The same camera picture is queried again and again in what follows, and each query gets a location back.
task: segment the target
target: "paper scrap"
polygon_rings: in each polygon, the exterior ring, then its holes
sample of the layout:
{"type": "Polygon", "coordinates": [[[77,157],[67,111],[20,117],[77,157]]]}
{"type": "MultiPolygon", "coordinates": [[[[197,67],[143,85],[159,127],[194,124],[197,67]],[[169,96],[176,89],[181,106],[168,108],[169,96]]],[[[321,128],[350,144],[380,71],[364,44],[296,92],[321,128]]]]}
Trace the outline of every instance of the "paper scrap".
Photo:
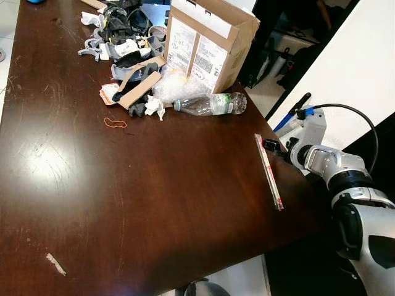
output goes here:
{"type": "Polygon", "coordinates": [[[126,39],[125,43],[114,46],[114,49],[120,57],[123,57],[131,52],[138,51],[138,46],[136,41],[126,39]]]}
{"type": "Polygon", "coordinates": [[[61,267],[61,265],[59,264],[59,262],[52,256],[51,253],[47,254],[47,259],[55,265],[56,269],[58,270],[58,272],[64,276],[66,276],[66,272],[64,271],[64,269],[61,267]]]}
{"type": "Polygon", "coordinates": [[[117,93],[118,90],[119,90],[118,83],[109,83],[101,86],[101,90],[99,94],[103,99],[105,105],[114,105],[117,103],[112,100],[112,97],[114,96],[114,94],[117,93]]]}
{"type": "Polygon", "coordinates": [[[140,50],[140,56],[142,58],[147,58],[151,54],[151,48],[150,47],[140,48],[139,50],[140,50]]]}
{"type": "Polygon", "coordinates": [[[110,56],[109,56],[109,53],[107,52],[106,44],[100,43],[99,48],[100,48],[100,59],[101,60],[109,60],[110,56]]]}
{"type": "Polygon", "coordinates": [[[100,14],[103,14],[103,13],[104,13],[104,9],[106,9],[106,8],[107,8],[107,5],[104,6],[104,7],[102,7],[102,8],[100,8],[100,9],[98,9],[98,12],[99,12],[100,14]]]}
{"type": "Polygon", "coordinates": [[[151,116],[154,112],[158,113],[159,120],[163,121],[163,115],[165,113],[165,109],[163,106],[163,102],[153,96],[148,95],[148,102],[145,104],[146,111],[145,114],[151,116]]]}
{"type": "Polygon", "coordinates": [[[99,20],[99,16],[96,14],[89,14],[87,12],[82,12],[82,17],[81,17],[81,23],[83,23],[84,25],[90,25],[93,24],[95,26],[97,26],[98,28],[100,28],[100,20],[99,20]]]}

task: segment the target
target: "dark wooden table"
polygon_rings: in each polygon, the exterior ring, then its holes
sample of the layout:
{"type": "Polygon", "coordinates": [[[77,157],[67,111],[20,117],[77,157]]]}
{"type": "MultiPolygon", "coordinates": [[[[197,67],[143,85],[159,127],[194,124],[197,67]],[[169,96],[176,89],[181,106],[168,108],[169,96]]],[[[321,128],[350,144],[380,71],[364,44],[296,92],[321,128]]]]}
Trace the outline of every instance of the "dark wooden table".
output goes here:
{"type": "Polygon", "coordinates": [[[275,135],[251,100],[238,116],[167,109],[164,121],[104,105],[110,63],[77,55],[92,33],[81,11],[94,12],[20,3],[0,127],[0,295],[153,296],[327,226],[303,175],[270,157],[274,209],[254,133],[275,135]]]}

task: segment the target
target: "bottle cap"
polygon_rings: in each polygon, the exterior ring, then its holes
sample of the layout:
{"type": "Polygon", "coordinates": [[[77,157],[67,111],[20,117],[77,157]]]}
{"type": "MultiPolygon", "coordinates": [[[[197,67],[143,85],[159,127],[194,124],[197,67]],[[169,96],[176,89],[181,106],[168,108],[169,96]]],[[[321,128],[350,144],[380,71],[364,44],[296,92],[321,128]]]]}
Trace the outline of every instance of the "bottle cap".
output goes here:
{"type": "Polygon", "coordinates": [[[180,111],[181,110],[181,101],[177,100],[174,102],[174,110],[180,111]]]}

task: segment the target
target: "crumpled paper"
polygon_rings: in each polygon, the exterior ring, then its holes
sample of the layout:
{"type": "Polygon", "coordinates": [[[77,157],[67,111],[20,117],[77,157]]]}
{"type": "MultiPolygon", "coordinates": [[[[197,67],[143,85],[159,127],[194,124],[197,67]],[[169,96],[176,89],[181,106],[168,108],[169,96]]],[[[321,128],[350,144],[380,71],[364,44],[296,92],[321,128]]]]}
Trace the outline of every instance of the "crumpled paper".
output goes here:
{"type": "Polygon", "coordinates": [[[87,12],[82,12],[82,17],[81,17],[81,23],[84,25],[90,25],[93,24],[100,28],[100,19],[99,16],[96,14],[89,14],[87,12]]]}
{"type": "Polygon", "coordinates": [[[151,116],[154,112],[158,113],[159,119],[163,121],[163,115],[165,113],[165,108],[163,102],[153,96],[148,95],[148,102],[146,102],[145,114],[151,116]]]}

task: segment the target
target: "white tile floor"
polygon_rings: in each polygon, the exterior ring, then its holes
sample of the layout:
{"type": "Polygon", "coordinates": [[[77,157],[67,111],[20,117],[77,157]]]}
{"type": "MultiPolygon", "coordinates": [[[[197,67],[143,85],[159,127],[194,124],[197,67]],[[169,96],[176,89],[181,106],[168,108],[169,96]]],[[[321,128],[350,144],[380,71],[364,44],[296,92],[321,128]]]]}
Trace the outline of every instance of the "white tile floor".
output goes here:
{"type": "MultiPolygon", "coordinates": [[[[256,256],[205,278],[223,287],[231,296],[270,296],[264,266],[265,257],[256,256]]],[[[175,290],[160,296],[175,296],[175,290]]]]}
{"type": "MultiPolygon", "coordinates": [[[[6,53],[6,59],[0,62],[0,122],[4,95],[6,93],[5,88],[10,67],[12,45],[14,43],[19,2],[19,0],[0,0],[0,47],[6,53]]],[[[255,88],[246,89],[263,116],[272,108],[282,93],[282,88],[275,84],[277,80],[266,78],[255,86],[255,88]]],[[[270,295],[270,291],[268,292],[267,290],[261,256],[223,269],[215,274],[211,274],[208,278],[210,281],[223,286],[232,296],[270,295]]],[[[173,296],[174,290],[164,295],[173,296]]]]}
{"type": "Polygon", "coordinates": [[[0,0],[0,48],[6,53],[6,59],[0,62],[0,121],[4,103],[4,90],[7,86],[10,68],[15,28],[17,26],[18,10],[19,0],[0,0]]]}
{"type": "Polygon", "coordinates": [[[263,117],[269,113],[270,109],[276,104],[284,92],[283,87],[277,84],[277,81],[282,77],[283,75],[278,75],[276,78],[266,76],[252,89],[246,88],[248,96],[252,99],[255,106],[257,106],[263,117]]]}

